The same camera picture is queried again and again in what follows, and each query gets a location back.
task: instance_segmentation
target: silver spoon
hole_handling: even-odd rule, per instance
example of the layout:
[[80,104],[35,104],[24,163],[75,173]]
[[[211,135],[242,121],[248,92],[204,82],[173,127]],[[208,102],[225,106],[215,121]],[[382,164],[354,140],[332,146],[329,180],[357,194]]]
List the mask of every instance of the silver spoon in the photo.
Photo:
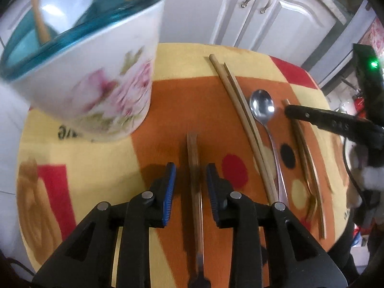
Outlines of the silver spoon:
[[265,90],[257,90],[252,93],[249,99],[249,107],[251,108],[253,117],[265,127],[266,132],[268,133],[269,140],[272,144],[273,156],[275,157],[279,201],[283,202],[288,207],[289,204],[287,190],[285,189],[282,169],[279,162],[279,155],[275,142],[273,141],[271,133],[267,127],[268,121],[275,113],[275,106],[273,104],[272,97]]

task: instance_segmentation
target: yellow dot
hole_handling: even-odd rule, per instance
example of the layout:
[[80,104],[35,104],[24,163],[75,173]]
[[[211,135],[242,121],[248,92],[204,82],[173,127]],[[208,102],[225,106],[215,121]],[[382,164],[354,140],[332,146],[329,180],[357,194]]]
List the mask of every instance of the yellow dot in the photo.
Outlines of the yellow dot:
[[[264,152],[265,152],[266,160],[267,160],[266,163],[269,165],[269,168],[271,170],[273,178],[276,179],[277,171],[276,171],[276,164],[275,164],[275,158],[273,156],[273,152],[271,149],[269,149],[265,145],[264,145]],[[257,166],[257,162],[255,160],[255,157],[253,157],[253,165],[255,166],[257,173],[260,174],[259,167]]]
[[291,188],[291,198],[294,206],[298,210],[305,208],[308,199],[308,192],[304,184],[300,180],[293,180]]

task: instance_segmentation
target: teal rim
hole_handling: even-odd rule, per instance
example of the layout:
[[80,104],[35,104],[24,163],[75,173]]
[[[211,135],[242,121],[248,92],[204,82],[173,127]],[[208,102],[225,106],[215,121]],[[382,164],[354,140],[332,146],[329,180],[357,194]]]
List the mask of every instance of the teal rim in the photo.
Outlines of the teal rim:
[[19,38],[12,34],[0,60],[0,77],[7,82],[12,82],[95,32],[145,10],[159,1],[131,0],[124,2],[116,9],[106,11],[90,21],[79,24],[57,35],[31,55],[28,55],[12,66],[8,66],[7,63],[10,55],[20,41]]

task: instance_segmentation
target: table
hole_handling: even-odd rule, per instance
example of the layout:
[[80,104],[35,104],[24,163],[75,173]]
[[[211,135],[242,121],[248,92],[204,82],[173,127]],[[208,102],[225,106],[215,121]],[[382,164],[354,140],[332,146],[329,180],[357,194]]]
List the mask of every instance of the table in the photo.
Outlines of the table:
[[[241,122],[213,66],[209,54],[226,62],[248,98],[267,90],[276,107],[270,130],[283,146],[282,172],[291,211],[303,220],[308,194],[294,136],[283,113],[282,100],[329,109],[308,73],[279,59],[224,46],[160,44],[152,100],[143,124],[130,137],[111,143],[91,143],[39,110],[31,110],[18,155],[17,202],[28,256],[37,270],[99,202],[119,204],[146,190],[174,162],[177,177],[170,222],[164,230],[150,230],[153,287],[186,287],[194,273],[193,219],[190,200],[186,134],[198,134],[200,163],[216,163],[219,175],[255,202],[267,203],[264,186]],[[337,135],[303,124],[319,174],[325,205],[329,250],[345,228],[348,176]],[[274,165],[268,136],[258,125]],[[212,218],[203,184],[205,274],[213,287],[227,287],[232,231],[219,230]],[[319,214],[307,228],[319,239]]]

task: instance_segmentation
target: screw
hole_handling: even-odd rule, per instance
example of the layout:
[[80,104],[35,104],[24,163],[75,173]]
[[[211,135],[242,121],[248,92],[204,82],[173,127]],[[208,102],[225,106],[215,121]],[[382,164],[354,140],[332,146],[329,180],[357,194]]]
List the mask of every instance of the screw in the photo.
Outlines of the screw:
[[151,192],[150,190],[147,190],[141,194],[141,197],[144,199],[150,199],[153,197],[153,192]]
[[241,198],[241,193],[239,192],[231,192],[231,194],[229,194],[233,199],[240,199]]
[[282,202],[277,202],[277,203],[275,203],[275,208],[277,210],[284,211],[285,210],[285,204],[283,204]]
[[104,211],[104,210],[107,210],[109,207],[108,203],[105,202],[105,201],[102,201],[100,202],[98,205],[97,205],[97,209],[100,210],[100,211]]

